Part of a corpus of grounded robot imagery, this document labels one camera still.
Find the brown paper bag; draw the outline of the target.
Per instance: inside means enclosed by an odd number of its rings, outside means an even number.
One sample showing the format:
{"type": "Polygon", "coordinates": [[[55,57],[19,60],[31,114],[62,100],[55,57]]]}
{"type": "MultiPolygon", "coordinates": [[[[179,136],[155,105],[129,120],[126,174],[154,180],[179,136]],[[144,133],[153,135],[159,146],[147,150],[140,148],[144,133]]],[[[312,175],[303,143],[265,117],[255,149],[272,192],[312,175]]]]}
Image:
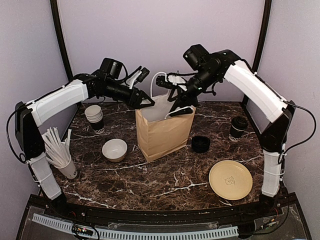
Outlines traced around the brown paper bag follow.
{"type": "Polygon", "coordinates": [[[154,106],[135,111],[137,144],[148,163],[173,153],[187,144],[196,108],[183,107],[190,113],[174,116],[169,93],[151,96],[154,106]]]}

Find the stack of black lids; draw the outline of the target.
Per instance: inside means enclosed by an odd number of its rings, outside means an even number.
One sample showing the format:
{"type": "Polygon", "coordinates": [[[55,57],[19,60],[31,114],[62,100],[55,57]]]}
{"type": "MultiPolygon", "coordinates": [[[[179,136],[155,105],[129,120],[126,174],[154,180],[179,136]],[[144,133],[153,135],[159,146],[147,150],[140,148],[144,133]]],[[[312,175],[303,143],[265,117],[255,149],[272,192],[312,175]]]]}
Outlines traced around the stack of black lids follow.
{"type": "Polygon", "coordinates": [[[191,148],[196,153],[205,153],[210,148],[211,141],[206,136],[196,135],[191,139],[191,148]]]}

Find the stack of paper cups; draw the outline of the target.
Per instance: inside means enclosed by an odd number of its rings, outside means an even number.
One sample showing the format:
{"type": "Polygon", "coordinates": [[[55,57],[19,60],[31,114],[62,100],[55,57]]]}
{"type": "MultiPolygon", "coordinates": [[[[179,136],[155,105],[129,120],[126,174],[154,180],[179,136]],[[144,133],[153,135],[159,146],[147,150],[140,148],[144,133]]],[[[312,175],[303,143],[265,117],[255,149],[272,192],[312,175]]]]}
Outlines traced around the stack of paper cups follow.
{"type": "Polygon", "coordinates": [[[99,105],[91,105],[87,107],[84,114],[96,134],[102,134],[105,131],[103,112],[99,105]]]}

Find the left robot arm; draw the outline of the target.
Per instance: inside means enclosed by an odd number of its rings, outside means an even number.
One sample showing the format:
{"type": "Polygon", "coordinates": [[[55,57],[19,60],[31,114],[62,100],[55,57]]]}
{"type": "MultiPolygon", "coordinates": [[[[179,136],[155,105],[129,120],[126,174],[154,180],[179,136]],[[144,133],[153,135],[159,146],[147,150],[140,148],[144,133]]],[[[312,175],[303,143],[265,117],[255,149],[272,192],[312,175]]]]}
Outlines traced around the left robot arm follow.
{"type": "Polygon", "coordinates": [[[15,118],[15,138],[22,150],[16,158],[21,163],[28,164],[44,195],[53,201],[51,210],[60,218],[67,218],[71,208],[62,200],[65,195],[47,161],[45,142],[39,126],[70,106],[94,97],[108,97],[133,109],[154,106],[155,102],[143,90],[133,84],[124,84],[127,79],[142,82],[149,70],[139,66],[133,73],[119,79],[122,67],[122,62],[104,58],[100,68],[93,73],[77,74],[73,80],[58,89],[28,103],[17,103],[10,115],[15,118]]]}

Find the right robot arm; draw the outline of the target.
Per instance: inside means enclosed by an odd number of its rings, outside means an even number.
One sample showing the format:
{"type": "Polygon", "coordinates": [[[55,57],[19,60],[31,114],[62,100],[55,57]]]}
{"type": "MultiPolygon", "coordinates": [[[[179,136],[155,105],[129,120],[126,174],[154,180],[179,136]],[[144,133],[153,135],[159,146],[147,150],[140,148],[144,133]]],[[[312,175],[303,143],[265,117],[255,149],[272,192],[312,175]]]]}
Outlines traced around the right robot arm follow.
{"type": "Polygon", "coordinates": [[[224,49],[210,53],[201,44],[192,45],[183,58],[194,71],[190,79],[176,80],[181,73],[168,73],[165,81],[171,86],[176,97],[169,97],[173,102],[169,115],[183,115],[185,108],[198,106],[198,95],[214,88],[216,83],[227,81],[241,90],[264,113],[269,124],[258,137],[264,155],[264,174],[261,193],[275,197],[280,189],[281,173],[285,156],[287,133],[295,110],[298,108],[292,100],[287,101],[270,85],[262,80],[248,62],[224,49]]]}

